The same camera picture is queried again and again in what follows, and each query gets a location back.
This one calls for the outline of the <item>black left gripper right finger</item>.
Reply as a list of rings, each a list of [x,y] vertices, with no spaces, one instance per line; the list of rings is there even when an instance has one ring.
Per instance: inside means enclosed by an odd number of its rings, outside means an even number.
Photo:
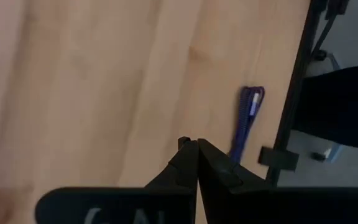
[[[208,224],[358,224],[358,187],[274,187],[198,139]]]

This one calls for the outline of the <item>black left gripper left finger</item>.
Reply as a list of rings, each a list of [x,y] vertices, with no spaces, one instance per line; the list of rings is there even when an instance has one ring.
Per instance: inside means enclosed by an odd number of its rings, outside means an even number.
[[[35,206],[37,224],[194,224],[198,143],[178,140],[178,152],[144,187],[62,187]]]

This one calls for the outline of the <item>black table clamp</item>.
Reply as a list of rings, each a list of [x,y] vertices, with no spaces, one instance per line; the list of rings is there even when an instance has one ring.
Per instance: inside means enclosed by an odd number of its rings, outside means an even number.
[[[258,156],[258,164],[264,167],[296,171],[299,154],[291,151],[281,151],[269,147],[261,147]]]

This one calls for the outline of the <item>black wheeled chair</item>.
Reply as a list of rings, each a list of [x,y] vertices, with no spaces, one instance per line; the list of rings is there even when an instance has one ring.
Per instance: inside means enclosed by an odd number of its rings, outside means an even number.
[[[329,59],[333,70],[306,77],[294,115],[294,130],[333,142],[329,153],[312,154],[329,161],[344,146],[358,148],[358,66],[341,68],[335,56],[324,50],[315,61]]]

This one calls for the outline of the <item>black metal table frame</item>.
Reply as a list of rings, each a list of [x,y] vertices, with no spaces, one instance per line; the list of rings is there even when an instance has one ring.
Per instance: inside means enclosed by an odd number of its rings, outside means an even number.
[[[346,13],[348,4],[349,0],[310,0],[280,125],[278,127],[278,133],[272,149],[287,150],[290,130],[293,124],[296,106],[300,99],[301,84],[305,77],[307,66],[320,50],[323,41],[333,26],[335,18],[338,15]],[[325,19],[328,21],[328,24],[323,29],[316,46],[314,46],[313,41],[316,36],[319,18],[323,11],[327,11]],[[281,170],[278,169],[268,168],[266,181],[273,186],[277,186],[280,171]]]

